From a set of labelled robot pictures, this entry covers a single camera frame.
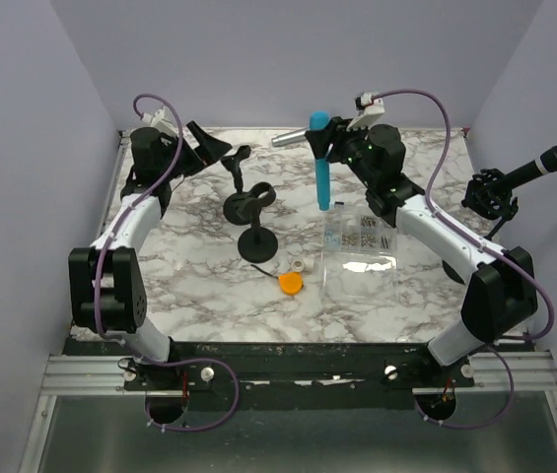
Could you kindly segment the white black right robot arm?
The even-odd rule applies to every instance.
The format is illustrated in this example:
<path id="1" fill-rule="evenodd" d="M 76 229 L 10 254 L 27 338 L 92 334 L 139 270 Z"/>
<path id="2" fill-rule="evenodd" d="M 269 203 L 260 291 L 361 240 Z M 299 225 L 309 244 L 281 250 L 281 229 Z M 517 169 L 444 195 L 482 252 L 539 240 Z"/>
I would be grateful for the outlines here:
<path id="1" fill-rule="evenodd" d="M 347 166 L 364 184 L 371 211 L 434 251 L 466 287 L 459 319 L 432 338 L 416 362 L 418 378 L 436 386 L 452 364 L 536 313 L 532 260 L 521 247 L 506 250 L 464 227 L 403 171 L 406 148 L 397 128 L 352 129 L 339 116 L 316 112 L 306 139 L 318 163 Z"/>

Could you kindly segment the black ring clip mic stand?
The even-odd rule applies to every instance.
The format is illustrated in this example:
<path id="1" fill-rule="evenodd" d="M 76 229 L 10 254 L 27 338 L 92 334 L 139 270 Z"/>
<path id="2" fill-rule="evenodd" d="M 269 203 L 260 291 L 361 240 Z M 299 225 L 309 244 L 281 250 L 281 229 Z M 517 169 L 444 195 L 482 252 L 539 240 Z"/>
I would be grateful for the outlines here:
<path id="1" fill-rule="evenodd" d="M 250 225 L 238 239 L 238 251 L 241 257 L 250 263 L 267 262 L 277 252 L 276 235 L 260 223 L 262 209 L 271 205 L 275 199 L 276 192 L 273 186 L 261 181 L 235 200 L 236 213 Z"/>

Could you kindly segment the black microphone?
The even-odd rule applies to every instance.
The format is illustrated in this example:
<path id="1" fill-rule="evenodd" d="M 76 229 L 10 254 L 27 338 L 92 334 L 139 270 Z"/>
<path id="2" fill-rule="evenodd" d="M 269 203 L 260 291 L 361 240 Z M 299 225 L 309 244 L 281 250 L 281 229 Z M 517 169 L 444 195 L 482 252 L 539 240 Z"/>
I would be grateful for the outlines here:
<path id="1" fill-rule="evenodd" d="M 499 177 L 491 185 L 491 189 L 497 193 L 512 191 L 553 172 L 557 172 L 557 145 L 535 160 Z"/>

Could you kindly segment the blue microphone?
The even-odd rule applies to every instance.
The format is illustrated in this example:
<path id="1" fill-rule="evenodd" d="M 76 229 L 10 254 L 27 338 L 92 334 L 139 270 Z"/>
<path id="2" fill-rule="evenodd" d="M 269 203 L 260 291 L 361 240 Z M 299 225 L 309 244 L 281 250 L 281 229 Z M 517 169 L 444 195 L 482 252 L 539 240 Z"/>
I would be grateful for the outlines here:
<path id="1" fill-rule="evenodd" d="M 325 111 L 315 111 L 309 119 L 309 130 L 323 129 L 330 121 L 330 116 Z M 315 185 L 316 200 L 320 211 L 325 212 L 330 208 L 330 165 L 326 159 L 315 160 Z"/>

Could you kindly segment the silver microphone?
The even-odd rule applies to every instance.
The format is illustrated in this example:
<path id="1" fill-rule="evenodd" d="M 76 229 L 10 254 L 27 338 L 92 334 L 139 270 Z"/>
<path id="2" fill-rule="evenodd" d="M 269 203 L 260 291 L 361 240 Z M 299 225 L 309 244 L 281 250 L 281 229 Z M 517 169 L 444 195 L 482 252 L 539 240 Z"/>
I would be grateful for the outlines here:
<path id="1" fill-rule="evenodd" d="M 271 139 L 271 145 L 273 147 L 285 147 L 292 144 L 302 142 L 306 139 L 305 134 L 307 132 L 306 128 L 289 131 L 286 133 L 274 136 Z"/>

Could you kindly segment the black fork clip mic stand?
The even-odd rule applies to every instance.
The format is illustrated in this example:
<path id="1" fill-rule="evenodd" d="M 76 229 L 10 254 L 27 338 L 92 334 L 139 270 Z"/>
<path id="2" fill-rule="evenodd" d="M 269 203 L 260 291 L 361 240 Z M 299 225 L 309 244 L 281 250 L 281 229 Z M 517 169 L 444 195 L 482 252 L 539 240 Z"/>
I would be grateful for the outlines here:
<path id="1" fill-rule="evenodd" d="M 250 154 L 251 147 L 242 145 L 232 155 L 228 155 L 221 160 L 222 166 L 231 174 L 235 187 L 235 192 L 224 202 L 223 215 L 228 222 L 236 226 L 249 224 L 249 218 L 239 213 L 238 205 L 249 196 L 249 193 L 244 191 L 241 162 L 248 159 Z"/>

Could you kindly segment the black shock mount mic stand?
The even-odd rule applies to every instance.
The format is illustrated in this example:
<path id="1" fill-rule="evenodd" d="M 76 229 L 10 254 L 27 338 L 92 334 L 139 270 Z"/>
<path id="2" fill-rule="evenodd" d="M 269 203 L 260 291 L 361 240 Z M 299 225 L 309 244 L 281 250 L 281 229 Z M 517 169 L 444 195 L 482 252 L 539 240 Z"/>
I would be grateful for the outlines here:
<path id="1" fill-rule="evenodd" d="M 498 169 L 482 169 L 472 176 L 467 183 L 461 206 L 473 211 L 489 221 L 497 221 L 493 229 L 485 236 L 491 240 L 496 233 L 519 210 L 519 198 L 513 196 L 512 190 L 495 191 L 490 188 L 504 174 Z"/>

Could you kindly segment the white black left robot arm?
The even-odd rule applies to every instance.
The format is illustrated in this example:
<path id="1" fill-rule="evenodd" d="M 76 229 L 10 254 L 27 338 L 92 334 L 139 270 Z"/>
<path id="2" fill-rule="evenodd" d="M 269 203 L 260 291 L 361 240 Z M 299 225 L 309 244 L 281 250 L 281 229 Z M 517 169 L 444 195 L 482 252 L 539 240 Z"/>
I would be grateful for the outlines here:
<path id="1" fill-rule="evenodd" d="M 174 387 L 181 366 L 173 341 L 147 317 L 147 295 L 138 255 L 149 232 L 164 217 L 173 195 L 171 180 L 191 177 L 221 161 L 232 145 L 190 121 L 197 142 L 157 127 L 129 135 L 133 165 L 120 192 L 120 208 L 104 233 L 68 256 L 72 319 L 106 340 L 150 361 L 147 376 L 161 389 Z"/>

